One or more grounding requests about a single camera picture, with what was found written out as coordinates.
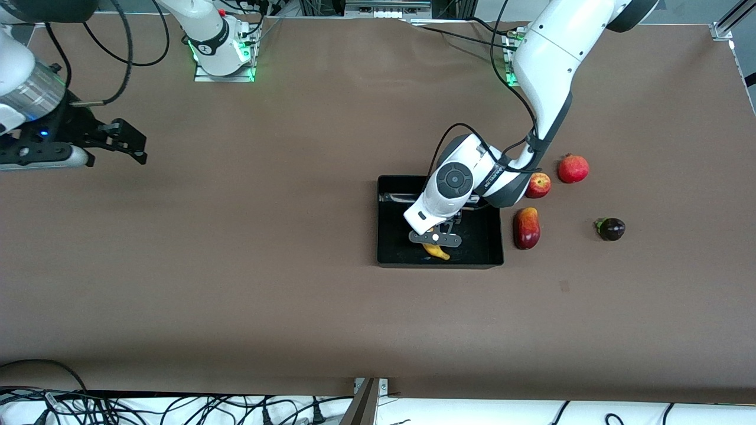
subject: table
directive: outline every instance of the table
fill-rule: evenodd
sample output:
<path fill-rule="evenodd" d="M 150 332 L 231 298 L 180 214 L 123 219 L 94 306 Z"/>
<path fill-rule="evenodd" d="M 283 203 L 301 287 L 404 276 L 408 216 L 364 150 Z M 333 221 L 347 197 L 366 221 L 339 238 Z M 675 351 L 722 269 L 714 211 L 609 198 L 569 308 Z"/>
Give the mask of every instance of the table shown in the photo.
<path fill-rule="evenodd" d="M 158 18 L 129 19 L 136 60 L 156 57 Z M 169 22 L 166 60 L 95 111 L 147 135 L 146 166 L 103 151 L 92 169 L 2 175 L 3 360 L 56 358 L 100 389 L 323 394 L 380 376 L 416 397 L 751 401 L 756 120 L 705 26 L 605 34 L 544 161 L 554 177 L 583 155 L 589 177 L 518 205 L 541 214 L 533 250 L 505 225 L 504 266 L 433 271 L 376 266 L 376 178 L 423 174 L 458 121 L 498 147 L 528 131 L 485 46 L 292 19 L 256 82 L 194 83 Z M 125 52 L 117 17 L 91 25 Z M 114 92 L 123 65 L 54 28 L 72 90 Z M 43 32 L 31 47 L 59 60 Z M 599 241 L 603 216 L 622 240 Z"/>

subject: banana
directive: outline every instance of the banana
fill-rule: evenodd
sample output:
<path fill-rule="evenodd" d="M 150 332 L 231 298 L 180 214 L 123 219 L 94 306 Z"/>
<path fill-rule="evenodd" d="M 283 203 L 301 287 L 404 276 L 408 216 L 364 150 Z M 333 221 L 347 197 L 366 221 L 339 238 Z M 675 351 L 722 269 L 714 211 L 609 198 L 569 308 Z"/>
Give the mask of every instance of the banana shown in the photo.
<path fill-rule="evenodd" d="M 440 259 L 450 259 L 451 256 L 444 252 L 444 250 L 441 249 L 438 245 L 431 245 L 431 244 L 423 244 L 423 248 L 426 249 L 426 252 L 434 257 L 438 257 Z"/>

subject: apple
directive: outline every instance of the apple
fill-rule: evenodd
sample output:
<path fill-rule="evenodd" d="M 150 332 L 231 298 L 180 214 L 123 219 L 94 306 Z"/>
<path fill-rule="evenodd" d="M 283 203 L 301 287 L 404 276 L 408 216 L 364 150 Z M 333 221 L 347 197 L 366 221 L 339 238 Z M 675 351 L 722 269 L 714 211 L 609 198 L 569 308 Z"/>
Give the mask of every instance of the apple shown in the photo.
<path fill-rule="evenodd" d="M 545 197 L 551 190 L 551 179 L 548 175 L 542 172 L 534 172 L 530 176 L 530 182 L 528 183 L 528 189 L 525 191 L 525 196 L 529 198 Z"/>
<path fill-rule="evenodd" d="M 559 163 L 559 180 L 565 183 L 577 183 L 588 175 L 588 161 L 580 155 L 567 154 Z"/>
<path fill-rule="evenodd" d="M 535 247 L 541 239 L 541 224 L 538 222 L 538 211 L 529 206 L 521 209 L 515 216 L 515 245 L 521 250 Z"/>

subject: black bin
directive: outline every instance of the black bin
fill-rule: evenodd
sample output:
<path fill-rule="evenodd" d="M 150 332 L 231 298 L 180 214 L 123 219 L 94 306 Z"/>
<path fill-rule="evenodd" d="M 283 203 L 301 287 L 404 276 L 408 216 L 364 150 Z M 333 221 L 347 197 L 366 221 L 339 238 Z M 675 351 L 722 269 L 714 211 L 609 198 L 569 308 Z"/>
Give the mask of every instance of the black bin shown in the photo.
<path fill-rule="evenodd" d="M 491 268 L 504 264 L 501 217 L 492 206 L 462 211 L 462 221 L 452 233 L 462 237 L 457 248 L 443 247 L 451 258 L 430 256 L 420 244 L 410 242 L 412 228 L 404 220 L 409 203 L 389 202 L 384 194 L 420 194 L 424 175 L 381 175 L 378 178 L 377 257 L 381 267 L 392 268 Z"/>

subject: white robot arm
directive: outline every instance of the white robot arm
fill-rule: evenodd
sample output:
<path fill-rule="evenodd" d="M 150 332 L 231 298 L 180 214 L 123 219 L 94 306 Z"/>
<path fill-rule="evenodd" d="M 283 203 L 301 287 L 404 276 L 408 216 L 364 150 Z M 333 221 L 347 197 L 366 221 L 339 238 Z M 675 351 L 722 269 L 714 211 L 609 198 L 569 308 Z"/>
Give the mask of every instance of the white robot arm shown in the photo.
<path fill-rule="evenodd" d="M 224 76 L 250 61 L 249 24 L 219 13 L 211 0 L 158 0 L 186 31 L 200 66 Z M 47 64 L 14 40 L 22 22 L 81 23 L 97 0 L 0 0 L 0 170 L 91 166 L 83 147 L 117 150 L 147 161 L 146 138 L 122 119 L 100 123 Z M 20 136 L 10 133 L 19 130 Z"/>
<path fill-rule="evenodd" d="M 187 33 L 197 63 L 210 75 L 226 76 L 249 62 L 249 23 L 218 12 L 212 0 L 157 0 Z"/>
<path fill-rule="evenodd" d="M 572 77 L 603 30 L 621 33 L 631 29 L 657 2 L 552 0 L 528 26 L 513 59 L 514 73 L 536 116 L 527 145 L 513 160 L 502 157 L 495 147 L 488 147 L 489 154 L 475 134 L 452 140 L 425 190 L 404 213 L 412 229 L 424 234 L 445 222 L 459 212 L 473 192 L 496 208 L 514 205 L 527 188 L 527 170 L 541 161 L 567 114 L 572 102 Z"/>

